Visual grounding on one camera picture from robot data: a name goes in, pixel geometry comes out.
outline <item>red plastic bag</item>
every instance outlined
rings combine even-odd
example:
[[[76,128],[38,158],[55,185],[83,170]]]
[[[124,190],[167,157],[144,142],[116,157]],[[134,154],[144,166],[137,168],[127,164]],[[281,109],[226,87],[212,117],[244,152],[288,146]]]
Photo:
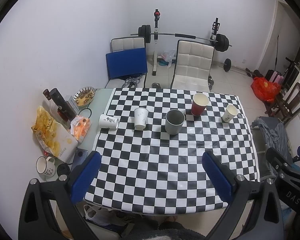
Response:
[[[255,77],[251,84],[251,88],[259,100],[273,103],[276,95],[279,94],[281,90],[281,85],[269,82],[264,77]]]

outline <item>red paper cup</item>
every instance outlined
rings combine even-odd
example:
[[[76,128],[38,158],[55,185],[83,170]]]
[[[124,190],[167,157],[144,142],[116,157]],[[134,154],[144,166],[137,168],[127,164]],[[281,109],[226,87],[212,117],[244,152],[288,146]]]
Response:
[[[199,116],[206,109],[209,104],[209,98],[203,93],[196,93],[193,95],[191,114]]]

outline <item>black ring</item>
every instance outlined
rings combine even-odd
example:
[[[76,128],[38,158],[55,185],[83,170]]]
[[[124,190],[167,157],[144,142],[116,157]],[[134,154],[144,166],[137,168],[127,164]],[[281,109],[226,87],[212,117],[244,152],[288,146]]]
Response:
[[[91,115],[92,115],[92,111],[91,111],[91,109],[90,108],[85,108],[85,109],[82,109],[82,110],[80,110],[80,112],[79,112],[79,114],[83,111],[83,110],[89,110],[90,111],[90,115],[89,115],[89,117],[88,118],[90,118],[91,117]]]

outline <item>blue board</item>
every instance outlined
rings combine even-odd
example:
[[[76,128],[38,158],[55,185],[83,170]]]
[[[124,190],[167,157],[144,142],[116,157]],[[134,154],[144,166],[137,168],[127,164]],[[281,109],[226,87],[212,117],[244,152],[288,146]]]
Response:
[[[109,78],[148,72],[146,48],[108,53],[106,60]]]

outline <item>gray mug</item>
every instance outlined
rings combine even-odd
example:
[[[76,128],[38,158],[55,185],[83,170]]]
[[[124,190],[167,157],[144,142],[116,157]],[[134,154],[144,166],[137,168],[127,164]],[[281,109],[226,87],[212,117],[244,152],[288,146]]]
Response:
[[[165,129],[168,134],[175,135],[181,131],[185,115],[177,109],[172,109],[166,114]]]

